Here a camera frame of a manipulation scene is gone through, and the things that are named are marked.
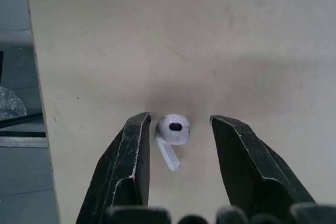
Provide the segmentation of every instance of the gray floor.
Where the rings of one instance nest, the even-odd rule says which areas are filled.
[[[4,52],[1,85],[23,101],[27,114],[41,111],[34,50],[0,45]],[[10,130],[44,131],[43,121]],[[47,148],[0,147],[0,223],[58,223]]]

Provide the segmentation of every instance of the wireless earbud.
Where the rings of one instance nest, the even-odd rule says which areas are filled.
[[[161,118],[155,128],[155,139],[170,170],[177,170],[180,161],[177,159],[172,145],[188,142],[190,122],[177,114],[169,114]]]

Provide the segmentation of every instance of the earbud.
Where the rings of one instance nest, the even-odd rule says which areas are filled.
[[[188,142],[190,122],[177,114],[169,114],[161,118],[155,128],[155,139],[170,170],[177,170],[180,161],[177,159],[172,145]]]

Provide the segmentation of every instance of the plywood surface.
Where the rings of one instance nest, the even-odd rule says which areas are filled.
[[[62,224],[127,118],[192,122],[167,168],[151,144],[151,206],[213,222],[228,205],[213,113],[238,118],[319,202],[336,202],[334,0],[29,0]]]

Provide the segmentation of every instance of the earbud stem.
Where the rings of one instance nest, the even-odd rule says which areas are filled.
[[[158,147],[169,169],[172,171],[177,170],[181,164],[176,157],[173,147],[170,144],[163,141],[163,139],[159,135],[156,136],[156,142],[158,143]]]

